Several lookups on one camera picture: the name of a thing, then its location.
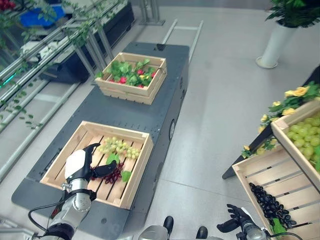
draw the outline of wooden crate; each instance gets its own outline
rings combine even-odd
[[[149,133],[83,121],[40,182],[62,189],[61,185],[65,182],[67,157],[74,151],[83,149],[90,144],[103,143],[107,137],[117,137],[117,139],[128,143],[129,146],[141,149],[140,155],[136,160],[127,159],[124,156],[120,157],[120,161],[124,162],[123,170],[131,171],[128,183],[117,180],[114,184],[105,184],[100,178],[97,178],[89,182],[88,188],[97,193],[97,201],[123,209],[130,209],[154,146]],[[105,165],[107,158],[107,154],[103,154],[95,148],[91,166]]]
[[[249,183],[263,186],[289,211],[297,227],[288,229],[288,232],[298,234],[303,240],[320,239],[320,194],[282,146],[232,167],[270,233],[269,221],[264,217]],[[284,239],[296,240],[294,236],[285,236]]]
[[[316,188],[320,191],[320,174],[305,158],[305,156],[299,151],[294,143],[287,137],[286,133],[289,131],[289,127],[301,122],[305,118],[313,116],[320,111],[320,102],[317,100],[310,101],[301,107],[297,108],[291,115],[286,115],[278,120],[272,122],[271,128],[274,136],[283,145],[283,147],[290,153],[296,163],[310,178]]]
[[[107,73],[107,68],[111,66],[113,61],[129,62],[134,68],[137,62],[143,62],[144,59],[150,60],[150,62],[147,64],[148,67],[154,67],[156,69],[156,73],[149,86],[141,88],[109,81],[112,78],[112,75]],[[98,84],[103,94],[114,98],[151,105],[155,99],[155,96],[157,95],[158,90],[164,82],[164,79],[167,76],[166,59],[161,57],[120,52],[112,60],[112,62],[110,62],[109,65],[103,70],[103,74],[106,76],[106,79],[102,79],[100,77],[95,79],[95,82]]]

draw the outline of green leafy vegetable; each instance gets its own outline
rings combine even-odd
[[[114,153],[110,154],[108,156],[108,158],[106,159],[106,163],[105,164],[109,165],[109,164],[112,163],[113,160],[115,160],[115,162],[117,164],[120,163],[119,155],[118,154],[114,154]]]
[[[122,171],[121,177],[122,177],[122,181],[127,183],[131,177],[131,172],[130,171]]]

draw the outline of black cable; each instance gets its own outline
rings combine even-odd
[[[296,238],[298,238],[299,240],[303,240],[300,236],[298,236],[297,234],[292,233],[292,232],[277,233],[277,234],[274,234],[274,235],[270,235],[270,238],[275,238],[275,237],[283,236],[283,235],[292,235],[292,236],[295,236]]]
[[[31,216],[31,213],[34,212],[34,211],[37,211],[37,210],[40,210],[40,209],[47,209],[47,208],[51,208],[51,207],[54,207],[54,206],[57,206],[59,204],[63,204],[64,202],[66,201],[66,199],[63,199],[63,200],[60,200],[59,202],[56,202],[56,203],[53,203],[53,204],[49,204],[49,205],[45,205],[45,206],[38,206],[34,209],[31,209],[28,213],[28,218],[30,219],[30,221],[36,225],[38,228],[40,228],[41,230],[43,231],[47,231],[46,228],[44,228],[43,226],[41,226],[39,223],[37,223],[33,217]]]

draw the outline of robotic arm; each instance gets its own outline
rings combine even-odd
[[[96,193],[88,190],[91,177],[100,178],[111,174],[117,166],[116,161],[91,169],[94,143],[84,149],[73,152],[65,163],[65,179],[62,185],[64,196],[62,209],[53,218],[52,223],[41,237],[42,240],[71,240],[75,230],[88,214],[91,202],[96,199]]]

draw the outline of wheel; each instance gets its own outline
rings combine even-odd
[[[208,229],[205,226],[199,227],[198,232],[196,233],[196,239],[207,239]]]
[[[172,216],[167,216],[164,220],[163,226],[167,229],[170,236],[172,229],[174,228],[174,218]]]

